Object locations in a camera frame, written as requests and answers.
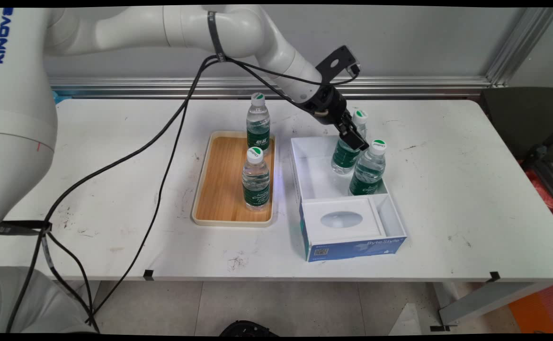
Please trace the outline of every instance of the tray rim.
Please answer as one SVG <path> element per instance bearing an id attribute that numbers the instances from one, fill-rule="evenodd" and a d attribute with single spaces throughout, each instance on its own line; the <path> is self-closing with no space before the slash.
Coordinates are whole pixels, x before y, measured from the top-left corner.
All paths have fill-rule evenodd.
<path id="1" fill-rule="evenodd" d="M 235 130 L 216 130 L 211 133 L 209 136 L 209 141 L 207 142 L 207 151 L 205 151 L 205 159 L 203 160 L 203 167 L 201 169 L 201 176 L 199 177 L 199 181 L 196 184 L 196 192 L 195 192 L 195 200 L 192 204 L 192 210 L 190 210 L 190 218 L 192 221 L 200 226 L 227 226 L 227 227 L 268 227 L 272 224 L 272 221 L 275 216 L 275 188 L 274 188 L 274 181 L 277 178 L 276 172 L 277 172 L 277 160 L 278 160 L 278 148 L 277 148 L 277 137 L 270 133 L 270 139 L 273 140 L 274 143 L 274 153 L 272 156 L 272 162 L 274 163 L 274 174 L 272 174 L 272 207 L 270 212 L 270 218 L 264 222 L 233 222 L 232 220 L 207 220 L 207 219 L 199 219 L 196 217 L 196 211 L 198 209 L 198 201 L 199 201 L 199 191 L 203 188 L 203 184 L 205 184 L 205 175 L 207 173 L 207 163 L 209 162 L 209 156 L 211 155 L 211 146 L 213 145 L 213 142 L 218 137 L 239 137 L 239 138 L 246 138 L 247 133 L 244 131 L 235 131 Z"/>

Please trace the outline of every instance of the black cable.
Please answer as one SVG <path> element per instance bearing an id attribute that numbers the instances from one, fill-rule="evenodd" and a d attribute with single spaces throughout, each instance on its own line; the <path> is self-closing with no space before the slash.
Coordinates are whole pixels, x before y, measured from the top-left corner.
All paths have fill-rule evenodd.
<path id="1" fill-rule="evenodd" d="M 54 237 L 54 235 L 51 232 L 49 232 L 47 234 L 49 235 L 49 238 L 51 238 L 51 240 L 53 240 L 53 242 L 55 242 L 55 244 L 60 247 L 60 249 L 64 250 L 64 252 L 66 252 L 72 259 L 75 260 L 75 262 L 77 262 L 77 265 L 79 266 L 79 269 L 81 269 L 81 274 L 83 274 L 83 280 L 85 282 L 85 288 L 88 292 L 89 311 L 91 312 L 91 315 L 93 316 L 93 298 L 91 297 L 91 289 L 89 287 L 89 281 L 88 281 L 88 278 L 87 278 L 87 274 L 85 273 L 85 269 L 83 267 L 83 264 L 81 264 L 81 261 L 79 261 L 77 256 L 75 256 L 75 254 L 73 254 L 70 250 L 68 250 L 66 248 L 66 246 L 64 246 L 60 242 L 58 242 L 58 240 Z"/>
<path id="2" fill-rule="evenodd" d="M 290 78 L 292 80 L 296 80 L 296 81 L 300 81 L 300 82 L 304 82 L 304 83 L 308 83 L 308 84 L 314 84 L 314 85 L 318 85 L 318 86 L 336 86 L 336 85 L 342 85 L 342 84 L 346 84 L 346 83 L 350 83 L 352 82 L 353 80 L 357 79 L 358 77 L 358 73 L 354 76 L 352 76 L 352 78 L 348 79 L 348 80 L 345 80 L 345 81 L 342 81 L 342 82 L 335 82 L 335 83 L 322 83 L 322 82 L 313 82 L 313 81 L 309 81 L 309 80 L 305 80 L 303 78 L 297 78 L 297 77 L 294 77 L 294 76 L 290 76 L 290 75 L 284 75 L 282 73 L 278 73 L 278 72 L 274 72 L 274 71 L 270 71 L 270 70 L 266 70 L 266 69 L 263 69 L 259 66 L 255 66 L 255 65 L 252 65 L 252 64 L 249 64 L 249 63 L 245 63 L 243 61 L 238 61 L 238 60 L 234 60 L 232 58 L 229 58 L 229 57 L 226 57 L 226 61 L 229 61 L 231 63 L 235 63 L 239 66 L 241 65 L 244 65 L 244 66 L 247 66 L 247 67 L 252 67 L 253 69 L 256 69 L 256 70 L 259 70 L 259 71 L 263 71 L 263 72 L 266 72 L 266 73 L 270 73 L 271 75 L 275 75 L 275 76 L 280 76 L 280 77 L 285 77 L 285 78 Z"/>
<path id="3" fill-rule="evenodd" d="M 119 281 L 114 285 L 114 287 L 112 287 L 112 290 L 110 290 L 108 295 L 106 295 L 106 297 L 97 306 L 97 308 L 95 308 L 95 313 L 97 313 L 98 310 L 104 305 L 104 303 L 108 300 L 110 295 L 112 295 L 112 293 L 116 290 L 116 288 L 119 286 L 119 284 L 121 284 L 123 279 L 125 279 L 125 276 L 127 276 L 127 274 L 129 274 L 129 270 L 131 270 L 131 268 L 134 266 L 135 261 L 138 259 L 138 255 L 140 255 L 140 252 L 142 251 L 142 247 L 144 246 L 144 243 L 146 242 L 146 238 L 148 237 L 149 233 L 151 232 L 152 225 L 154 224 L 155 219 L 157 218 L 157 213 L 159 211 L 159 205 L 161 205 L 162 188 L 163 188 L 163 185 L 165 184 L 165 179 L 167 179 L 167 174 L 169 173 L 169 168 L 171 167 L 171 162 L 173 161 L 173 156 L 175 155 L 175 147 L 178 145 L 179 134 L 182 132 L 182 127 L 184 125 L 184 118 L 186 118 L 186 109 L 188 109 L 188 100 L 186 100 L 186 102 L 184 104 L 186 104 L 184 106 L 184 114 L 182 114 L 182 121 L 179 124 L 178 134 L 175 137 L 175 143 L 173 144 L 173 149 L 171 151 L 171 157 L 169 157 L 169 162 L 167 164 L 167 168 L 165 169 L 165 174 L 163 175 L 163 179 L 161 181 L 161 187 L 159 188 L 159 194 L 158 194 L 158 198 L 157 198 L 157 207 L 155 208 L 155 213 L 152 216 L 151 225 L 148 227 L 148 230 L 146 231 L 146 235 L 144 236 L 144 239 L 142 240 L 142 244 L 140 244 L 140 248 L 138 249 L 138 252 L 136 253 L 136 255 L 134 257 L 134 260 L 131 262 L 131 265 L 129 265 L 129 268 L 127 268 L 127 271 L 121 277 L 121 279 L 119 279 Z"/>
<path id="4" fill-rule="evenodd" d="M 58 271 L 55 269 L 54 262 L 51 260 L 51 256 L 49 255 L 49 247 L 47 246 L 47 238 L 45 237 L 45 230 L 41 231 L 39 235 L 42 235 L 42 238 L 43 238 L 42 239 L 43 253 L 45 254 L 45 260 L 47 261 L 49 270 L 51 271 L 52 274 L 54 274 L 56 280 L 58 280 L 58 282 L 62 284 L 69 291 L 69 293 L 73 295 L 77 299 L 77 301 L 83 306 L 83 309 L 85 309 L 85 312 L 88 314 L 91 320 L 91 324 L 93 325 L 93 328 L 99 334 L 98 325 L 95 323 L 95 319 L 93 319 L 93 314 L 89 310 L 88 306 L 85 304 L 85 301 L 81 298 L 81 296 L 79 296 L 79 294 L 77 294 L 77 292 L 74 289 L 72 289 L 70 285 L 68 285 L 68 283 L 66 283 L 66 281 L 62 279 L 62 276 L 60 276 L 60 274 L 58 274 Z"/>
<path id="5" fill-rule="evenodd" d="M 263 80 L 263 78 L 261 78 L 260 76 L 258 76 L 257 73 L 249 70 L 246 66 L 242 65 L 242 64 L 237 64 L 235 63 L 236 65 L 238 65 L 238 67 L 244 69 L 245 71 L 249 72 L 252 76 L 254 76 L 255 78 L 257 78 L 257 80 L 259 80 L 260 82 L 262 82 L 265 86 L 267 86 L 270 90 L 274 91 L 277 95 L 279 95 L 280 97 L 282 97 L 283 99 L 285 99 L 287 102 L 293 104 L 294 106 L 296 106 L 296 108 L 300 109 L 300 110 L 304 110 L 305 112 L 311 114 L 311 115 L 314 115 L 313 112 L 309 112 L 308 110 L 306 110 L 305 108 L 303 108 L 303 106 L 300 106 L 300 104 L 294 102 L 293 100 L 291 100 L 289 97 L 287 97 L 286 95 L 282 94 L 280 91 L 276 90 L 274 86 L 271 86 L 270 84 L 268 84 L 267 81 Z"/>
<path id="6" fill-rule="evenodd" d="M 12 308 L 11 315 L 9 316 L 8 327 L 5 330 L 6 333 L 11 332 L 11 328 L 13 326 L 13 320 L 15 319 L 15 316 L 18 313 L 19 305 L 22 303 L 22 298 L 24 298 L 24 293 L 26 292 L 26 288 L 28 287 L 28 283 L 30 283 L 30 277 L 32 277 L 32 272 L 35 270 L 36 257 L 39 254 L 39 247 L 40 246 L 41 246 L 41 233 L 39 233 L 39 236 L 36 238 L 35 251 L 32 254 L 32 261 L 30 261 L 30 267 L 28 268 L 28 273 L 26 274 L 26 279 L 24 280 L 24 284 L 22 285 L 22 289 L 19 290 L 18 299 L 15 301 L 15 304 L 13 305 L 13 308 Z"/>
<path id="7" fill-rule="evenodd" d="M 113 162 L 112 164 L 109 164 L 108 166 L 102 168 L 102 169 L 99 169 L 97 170 L 96 172 L 94 173 L 91 173 L 89 174 L 88 176 L 84 177 L 83 179 L 77 181 L 77 183 L 73 184 L 70 188 L 68 188 L 64 193 L 62 193 L 62 195 L 56 200 L 56 202 L 52 205 L 52 207 L 49 209 L 49 212 L 47 212 L 47 215 L 45 216 L 45 222 L 49 222 L 49 219 L 51 219 L 51 216 L 53 215 L 54 211 L 56 210 L 56 208 L 60 205 L 60 203 L 63 201 L 63 199 L 68 196 L 71 192 L 73 192 L 73 190 L 75 190 L 78 186 L 80 186 L 82 183 L 85 183 L 86 181 L 88 181 L 89 179 L 95 177 L 96 175 L 99 175 L 105 171 L 107 171 L 108 169 L 110 168 L 113 168 L 115 167 L 116 165 L 118 164 L 121 164 L 122 162 L 124 161 L 127 161 L 129 160 L 130 158 L 138 155 L 139 153 L 142 153 L 144 150 L 146 150 L 148 147 L 150 147 L 154 142 L 156 142 L 158 140 L 158 138 L 160 138 L 162 136 L 162 134 L 164 134 L 164 132 L 169 128 L 169 126 L 173 123 L 173 121 L 175 121 L 175 119 L 179 116 L 179 113 L 181 112 L 182 108 L 184 107 L 184 104 L 187 104 L 188 100 L 190 99 L 190 97 L 192 96 L 192 92 L 194 91 L 194 88 L 196 87 L 196 84 L 198 83 L 198 80 L 199 80 L 199 77 L 201 75 L 201 72 L 206 69 L 207 67 L 209 67 L 210 65 L 213 65 L 215 63 L 217 63 L 217 61 L 214 61 L 213 63 L 209 63 L 207 64 L 208 61 L 210 60 L 213 60 L 213 59 L 216 59 L 217 57 L 216 56 L 209 56 L 207 58 L 205 58 L 205 60 L 203 60 L 203 63 L 201 63 L 201 67 L 199 68 L 199 72 L 197 73 L 196 77 L 195 77 L 195 80 L 194 82 L 192 83 L 192 86 L 190 87 L 190 91 L 188 92 L 188 96 L 186 97 L 186 100 L 184 101 L 184 103 L 179 107 L 179 109 L 175 112 L 175 114 L 172 116 L 171 119 L 169 119 L 168 123 L 164 126 L 164 128 L 152 139 L 150 140 L 147 144 L 143 145 L 140 149 L 138 149 L 137 151 L 134 151 L 133 153 L 117 160 L 116 162 Z M 34 272 L 34 268 L 35 268 L 35 265 L 36 265 L 36 259 L 38 257 L 38 253 L 39 253 L 39 248 L 40 248 L 40 245 L 41 245 L 41 240 L 43 239 L 43 234 L 45 233 L 45 231 L 41 231 L 39 233 L 39 236 L 37 237 L 37 240 L 36 240 L 36 246 L 35 246 L 35 250 L 34 250 L 34 253 L 32 255 L 32 260 L 30 262 L 30 267 L 28 268 L 28 273 L 26 275 L 26 278 L 25 278 L 25 281 L 22 285 L 22 289 L 20 290 L 19 292 L 19 295 L 18 295 L 18 299 L 16 300 L 14 306 L 13 306 L 13 309 L 12 309 L 12 312 L 11 312 L 11 315 L 10 315 L 10 318 L 9 318 L 9 321 L 8 321 L 8 327 L 6 328 L 6 332 L 11 332 L 11 329 L 12 329 L 12 325 L 13 325 L 13 321 L 15 319 L 15 316 L 17 315 L 17 312 L 19 310 L 19 306 L 21 305 L 21 302 L 22 302 L 22 299 L 25 295 L 25 292 L 26 292 L 26 289 L 28 288 L 28 284 L 30 283 L 30 278 L 32 277 L 32 273 Z M 70 289 L 71 290 L 71 287 L 66 283 L 64 282 L 63 285 L 67 288 L 67 289 Z M 89 311 L 88 308 L 86 307 L 86 305 L 84 304 L 84 302 L 82 301 L 82 299 L 80 298 L 80 296 L 78 296 L 79 298 L 79 301 L 82 302 L 83 304 L 83 308 L 86 309 L 86 311 Z"/>

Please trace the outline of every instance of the green bottle label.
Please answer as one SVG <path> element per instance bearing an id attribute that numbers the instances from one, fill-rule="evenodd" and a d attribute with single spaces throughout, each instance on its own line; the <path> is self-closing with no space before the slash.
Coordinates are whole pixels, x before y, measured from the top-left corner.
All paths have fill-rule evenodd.
<path id="1" fill-rule="evenodd" d="M 373 194 L 379 184 L 379 181 L 375 183 L 360 181 L 355 173 L 352 175 L 352 181 L 350 182 L 350 192 L 353 196 L 366 196 L 367 194 Z"/>
<path id="2" fill-rule="evenodd" d="M 245 202 L 251 206 L 264 205 L 268 202 L 270 196 L 270 184 L 260 190 L 250 190 L 242 186 L 242 196 L 245 198 Z"/>
<path id="3" fill-rule="evenodd" d="M 270 143 L 270 129 L 266 130 L 265 133 L 254 134 L 247 130 L 247 147 L 260 147 L 263 151 L 268 148 Z"/>
<path id="4" fill-rule="evenodd" d="M 333 153 L 333 163 L 337 164 L 342 168 L 350 168 L 357 163 L 359 154 L 361 153 L 360 149 L 356 151 L 347 151 L 339 143 L 335 145 L 335 153 Z"/>

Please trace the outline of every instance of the wooden tray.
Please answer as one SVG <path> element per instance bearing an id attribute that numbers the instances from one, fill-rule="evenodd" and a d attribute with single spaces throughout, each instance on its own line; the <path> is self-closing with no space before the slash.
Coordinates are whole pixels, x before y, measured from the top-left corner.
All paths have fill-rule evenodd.
<path id="1" fill-rule="evenodd" d="M 247 157 L 246 132 L 217 131 L 211 134 L 203 171 L 196 188 L 192 220 L 198 225 L 266 227 L 274 209 L 274 160 L 276 138 L 270 136 L 270 199 L 261 212 L 249 211 L 242 197 L 242 166 Z"/>

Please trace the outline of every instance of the tile floor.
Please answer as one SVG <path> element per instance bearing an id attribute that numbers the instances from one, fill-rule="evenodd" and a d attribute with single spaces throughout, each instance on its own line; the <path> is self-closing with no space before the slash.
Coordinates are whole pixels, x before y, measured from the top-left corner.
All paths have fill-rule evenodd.
<path id="1" fill-rule="evenodd" d="M 114 284 L 103 281 L 94 302 Z M 218 336 L 251 320 L 279 336 L 388 335 L 406 303 L 416 305 L 422 334 L 519 332 L 508 306 L 430 332 L 439 325 L 430 283 L 125 281 L 97 322 L 104 334 Z"/>

